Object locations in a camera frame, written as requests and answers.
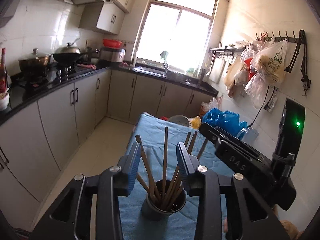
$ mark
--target red plastic bowl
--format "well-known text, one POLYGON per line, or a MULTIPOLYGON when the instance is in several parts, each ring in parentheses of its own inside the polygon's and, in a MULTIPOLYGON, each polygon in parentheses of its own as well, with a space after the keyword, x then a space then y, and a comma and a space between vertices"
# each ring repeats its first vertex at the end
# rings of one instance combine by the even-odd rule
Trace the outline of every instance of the red plastic bowl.
POLYGON ((103 39, 103 46, 105 46, 105 47, 111 47, 111 48, 119 49, 121 44, 122 44, 122 41, 103 39))

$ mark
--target window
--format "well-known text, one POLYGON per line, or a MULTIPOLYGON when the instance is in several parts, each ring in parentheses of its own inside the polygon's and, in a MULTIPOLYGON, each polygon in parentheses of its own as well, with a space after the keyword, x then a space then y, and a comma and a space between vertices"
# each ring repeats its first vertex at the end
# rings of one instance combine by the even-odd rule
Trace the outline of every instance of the window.
POLYGON ((144 19, 137 57, 185 72, 197 69, 211 28, 216 0, 151 0, 144 19))

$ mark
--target wall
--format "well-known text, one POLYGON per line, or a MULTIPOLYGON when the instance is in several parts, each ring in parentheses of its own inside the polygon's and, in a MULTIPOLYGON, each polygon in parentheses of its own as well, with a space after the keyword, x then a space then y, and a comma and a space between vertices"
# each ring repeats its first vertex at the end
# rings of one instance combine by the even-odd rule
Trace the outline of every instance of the wall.
MULTIPOLYGON (((291 178, 297 189, 297 197, 289 211, 279 211, 281 219, 293 222, 298 229, 303 230, 308 225, 320 204, 320 25, 305 0, 230 0, 227 18, 221 41, 224 45, 240 40, 253 40, 256 33, 285 31, 292 36, 292 31, 298 35, 299 30, 306 31, 308 43, 308 76, 312 80, 311 90, 304 97, 300 66, 303 48, 292 73, 287 73, 285 81, 278 94, 279 99, 275 109, 270 114, 261 111, 254 127, 259 136, 254 147, 269 158, 274 151, 279 131, 279 120, 286 98, 291 98, 306 108, 306 118, 302 142, 297 163, 291 178)), ((285 65, 292 58, 296 44, 289 43, 285 65)), ((250 99, 245 96, 228 98, 223 82, 212 84, 221 94, 224 94, 222 109, 231 110, 241 115, 241 119, 251 122, 257 110, 250 99)))
MULTIPOLYGON (((117 39, 126 42, 126 53, 124 56, 124 60, 130 61, 132 59, 134 44, 141 27, 141 21, 144 16, 144 11, 148 5, 148 1, 149 0, 135 0, 131 13, 127 14, 124 17, 119 35, 106 35, 106 38, 117 39)), ((227 0, 219 0, 212 28, 212 34, 208 42, 208 48, 216 47, 219 45, 220 36, 223 30, 223 25, 227 13, 227 7, 227 0)), ((208 64, 210 63, 208 53, 206 53, 204 57, 204 63, 205 62, 208 62, 208 64)))
POLYGON ((9 75, 20 72, 18 58, 32 52, 52 53, 76 38, 81 49, 87 39, 93 47, 102 46, 103 34, 79 29, 84 6, 73 6, 55 0, 21 0, 16 14, 0 29, 0 47, 6 47, 6 66, 9 75))

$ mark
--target black cable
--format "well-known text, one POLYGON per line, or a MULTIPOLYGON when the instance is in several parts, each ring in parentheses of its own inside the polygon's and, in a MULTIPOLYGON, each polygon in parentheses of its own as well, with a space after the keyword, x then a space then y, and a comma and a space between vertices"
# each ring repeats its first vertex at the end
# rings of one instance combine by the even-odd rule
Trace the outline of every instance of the black cable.
POLYGON ((270 101, 271 101, 271 98, 273 97, 273 94, 274 94, 275 91, 277 91, 277 90, 278 90, 277 87, 274 87, 274 88, 273 88, 273 92, 272 92, 272 94, 271 94, 271 97, 270 97, 269 101, 268 101, 268 102, 264 105, 264 107, 263 107, 264 110, 266 110, 266 109, 268 108, 269 103, 270 103, 270 101))
POLYGON ((254 121, 255 121, 255 120, 257 119, 257 117, 258 117, 258 114, 260 113, 261 109, 263 108, 264 102, 265 102, 266 99, 267 99, 267 95, 268 95, 268 92, 269 92, 269 87, 270 87, 270 85, 268 85, 267 93, 266 93, 266 96, 265 96, 265 98, 264 98, 264 101, 263 101, 262 106, 260 107, 260 109, 259 109, 256 117, 254 118, 253 122, 252 122, 251 124, 249 124, 248 127, 251 127, 251 126, 253 125, 254 121))

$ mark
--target window frame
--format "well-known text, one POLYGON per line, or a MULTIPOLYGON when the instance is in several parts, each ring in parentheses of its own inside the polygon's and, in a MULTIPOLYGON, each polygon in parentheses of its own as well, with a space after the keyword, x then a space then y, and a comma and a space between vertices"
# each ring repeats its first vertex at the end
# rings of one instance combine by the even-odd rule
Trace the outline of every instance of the window frame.
MULTIPOLYGON (((205 54, 205 48, 208 46, 208 42, 209 42, 209 39, 210 39, 210 36, 211 36, 211 32, 212 32, 212 26, 213 26, 214 17, 215 17, 215 14, 216 14, 218 0, 215 0, 214 7, 213 7, 213 10, 212 10, 212 15, 208 15, 208 14, 205 14, 203 12, 199 12, 197 10, 194 10, 194 9, 191 9, 191 8, 188 8, 188 7, 184 7, 184 6, 181 6, 181 5, 177 5, 177 4, 169 3, 169 2, 163 2, 163 1, 158 1, 158 0, 149 0, 148 1, 148 6, 145 9, 145 12, 144 12, 144 15, 143 15, 143 18, 142 18, 142 21, 141 21, 141 27, 140 27, 140 30, 139 30, 139 35, 138 35, 138 39, 137 39, 136 46, 135 46, 134 50, 139 48, 141 36, 142 36, 142 33, 143 33, 143 29, 144 29, 144 26, 145 26, 145 23, 146 23, 146 20, 147 20, 147 17, 148 17, 148 14, 149 14, 149 11, 150 11, 150 8, 151 8, 152 4, 178 9, 179 10, 179 15, 178 15, 178 18, 177 18, 176 26, 177 26, 177 24, 179 22, 179 19, 180 19, 180 16, 181 16, 181 13, 182 13, 183 10, 191 12, 191 13, 194 13, 194 14, 197 14, 197 15, 200 15, 200 16, 202 16, 204 18, 209 19, 210 22, 209 22, 209 27, 208 27, 208 34, 207 34, 207 39, 206 39, 205 46, 204 46, 204 54, 205 54)), ((196 75, 198 74, 199 68, 201 68, 201 65, 202 65, 202 63, 200 62, 199 65, 195 68, 195 74, 196 75)), ((176 67, 171 66, 171 65, 169 65, 169 68, 174 70, 174 71, 183 72, 182 69, 176 68, 176 67)))

